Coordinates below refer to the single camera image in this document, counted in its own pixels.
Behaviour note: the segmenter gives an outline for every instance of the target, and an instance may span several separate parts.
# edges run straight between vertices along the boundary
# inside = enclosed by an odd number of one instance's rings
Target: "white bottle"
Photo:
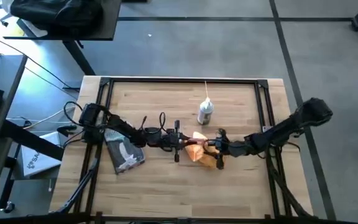
[[[198,112],[197,121],[199,124],[208,124],[211,120],[212,112],[214,111],[214,105],[211,100],[207,97],[204,102],[200,104],[200,110]]]

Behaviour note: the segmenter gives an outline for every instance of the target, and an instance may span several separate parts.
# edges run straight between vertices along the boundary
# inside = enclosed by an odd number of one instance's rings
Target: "orange object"
[[[193,138],[208,140],[207,137],[196,131],[193,133]],[[216,159],[213,156],[204,154],[204,150],[207,150],[208,152],[219,153],[219,151],[214,146],[205,146],[204,144],[194,144],[194,145],[186,146],[185,149],[190,159],[193,162],[199,161],[205,166],[216,168]]]

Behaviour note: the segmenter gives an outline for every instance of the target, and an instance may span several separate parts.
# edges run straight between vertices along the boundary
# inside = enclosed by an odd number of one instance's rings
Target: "concrete floor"
[[[355,0],[275,3],[280,17],[353,17],[358,12]],[[153,0],[123,4],[120,16],[272,17],[272,10],[269,0]],[[282,28],[301,97],[322,98],[334,112],[328,124],[312,132],[337,219],[358,222],[358,33],[349,22],[282,22]],[[82,77],[60,42],[8,42],[66,81]],[[83,44],[98,75],[282,78],[291,110],[296,108],[299,96],[294,94],[296,86],[291,85],[274,22],[119,22],[114,41]],[[27,66],[61,86],[34,64]],[[44,118],[67,100],[72,99],[26,71],[9,116]],[[24,113],[23,107],[33,109]],[[36,130],[54,128],[56,124],[42,124]],[[324,218],[308,145],[304,139],[300,144],[313,210]],[[52,195],[48,183],[15,184],[11,199],[17,210],[0,212],[0,217],[46,213]]]

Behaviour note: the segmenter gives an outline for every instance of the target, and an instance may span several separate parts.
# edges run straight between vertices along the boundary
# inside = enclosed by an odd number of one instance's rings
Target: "black desk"
[[[117,18],[121,0],[101,0],[103,6],[103,21],[102,24],[91,34],[80,36],[73,39],[70,36],[61,35],[46,35],[43,37],[36,37],[30,29],[21,21],[18,21],[19,27],[24,31],[25,36],[7,36],[5,39],[17,40],[61,40],[67,48],[71,56],[84,71],[85,75],[96,75],[91,65],[82,54],[81,49],[77,46],[77,40],[113,40],[116,31]],[[80,82],[70,83],[69,86],[80,88]]]

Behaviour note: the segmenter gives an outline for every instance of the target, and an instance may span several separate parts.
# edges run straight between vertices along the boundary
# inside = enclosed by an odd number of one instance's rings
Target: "chair wheel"
[[[15,204],[12,202],[7,202],[6,207],[1,209],[4,213],[11,213],[15,209]]]

